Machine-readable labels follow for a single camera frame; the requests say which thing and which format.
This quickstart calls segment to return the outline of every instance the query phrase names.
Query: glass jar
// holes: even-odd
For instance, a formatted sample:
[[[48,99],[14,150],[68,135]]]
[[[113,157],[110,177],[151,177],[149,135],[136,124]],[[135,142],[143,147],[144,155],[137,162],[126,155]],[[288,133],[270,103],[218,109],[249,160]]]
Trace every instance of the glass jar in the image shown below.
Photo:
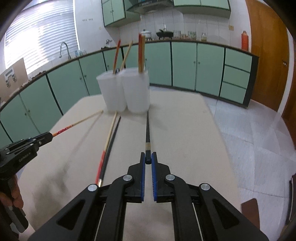
[[[206,42],[207,41],[207,35],[205,33],[202,33],[201,41],[202,42]]]

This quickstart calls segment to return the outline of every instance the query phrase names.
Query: range hood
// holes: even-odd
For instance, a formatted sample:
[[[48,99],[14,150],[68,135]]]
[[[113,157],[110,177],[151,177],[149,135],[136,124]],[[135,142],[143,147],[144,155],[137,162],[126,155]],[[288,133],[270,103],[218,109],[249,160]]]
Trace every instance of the range hood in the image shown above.
[[[145,14],[171,6],[173,6],[173,2],[171,0],[145,0],[136,3],[129,8],[128,11]]]

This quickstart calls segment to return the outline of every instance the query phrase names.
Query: metal pivot cap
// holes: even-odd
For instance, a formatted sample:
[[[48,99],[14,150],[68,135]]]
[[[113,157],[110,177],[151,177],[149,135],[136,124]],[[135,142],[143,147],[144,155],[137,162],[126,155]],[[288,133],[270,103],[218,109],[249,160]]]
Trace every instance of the metal pivot cap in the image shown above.
[[[124,179],[125,181],[130,181],[130,180],[133,179],[133,177],[132,177],[131,175],[124,175],[124,176],[123,176],[123,179]]]
[[[89,185],[89,186],[87,187],[87,189],[88,189],[90,192],[93,192],[93,191],[95,191],[95,190],[98,189],[98,186],[95,185],[95,184],[91,184],[91,185]]]
[[[173,174],[168,174],[168,175],[165,176],[165,179],[169,180],[169,181],[172,181],[172,180],[175,179],[175,176]]]
[[[202,190],[205,190],[205,191],[210,189],[210,185],[207,184],[207,183],[203,183],[200,187],[201,187]]]

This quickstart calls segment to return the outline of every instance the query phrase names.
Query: white plastic container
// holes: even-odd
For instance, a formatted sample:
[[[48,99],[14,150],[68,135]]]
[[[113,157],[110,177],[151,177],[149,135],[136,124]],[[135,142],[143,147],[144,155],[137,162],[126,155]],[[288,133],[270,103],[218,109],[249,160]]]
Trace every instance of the white plastic container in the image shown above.
[[[107,109],[110,112],[122,112],[126,109],[123,85],[118,74],[110,70],[97,78]]]
[[[132,113],[143,113],[150,106],[148,71],[139,73],[138,68],[127,68],[119,73],[128,109]]]

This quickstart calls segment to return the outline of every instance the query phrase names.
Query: bottle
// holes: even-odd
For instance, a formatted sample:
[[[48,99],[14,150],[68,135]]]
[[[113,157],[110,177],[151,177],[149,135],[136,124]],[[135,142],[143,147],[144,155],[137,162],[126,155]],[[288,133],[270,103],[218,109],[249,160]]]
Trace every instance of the bottle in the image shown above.
[[[242,50],[249,51],[249,36],[246,31],[242,33]]]
[[[202,33],[201,41],[202,42],[206,42],[207,41],[207,35],[205,33]]]

